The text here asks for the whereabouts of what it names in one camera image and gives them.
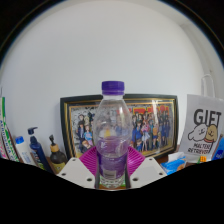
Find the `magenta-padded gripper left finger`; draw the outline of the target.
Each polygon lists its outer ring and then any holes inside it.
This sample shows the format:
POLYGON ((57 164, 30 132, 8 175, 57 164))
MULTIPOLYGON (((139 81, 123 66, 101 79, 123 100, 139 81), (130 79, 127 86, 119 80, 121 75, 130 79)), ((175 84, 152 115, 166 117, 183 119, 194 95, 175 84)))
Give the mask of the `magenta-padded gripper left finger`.
POLYGON ((60 171, 58 177, 78 186, 94 189, 97 186, 97 151, 92 147, 80 158, 72 157, 60 171))

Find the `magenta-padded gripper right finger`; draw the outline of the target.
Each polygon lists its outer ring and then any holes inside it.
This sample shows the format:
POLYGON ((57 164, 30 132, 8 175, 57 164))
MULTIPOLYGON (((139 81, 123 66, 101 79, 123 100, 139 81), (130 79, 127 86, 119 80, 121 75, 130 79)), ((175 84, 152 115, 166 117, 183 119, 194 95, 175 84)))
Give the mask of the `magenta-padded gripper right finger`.
POLYGON ((153 157, 145 157, 132 147, 128 149, 125 179, 128 189, 143 187, 166 176, 153 157))

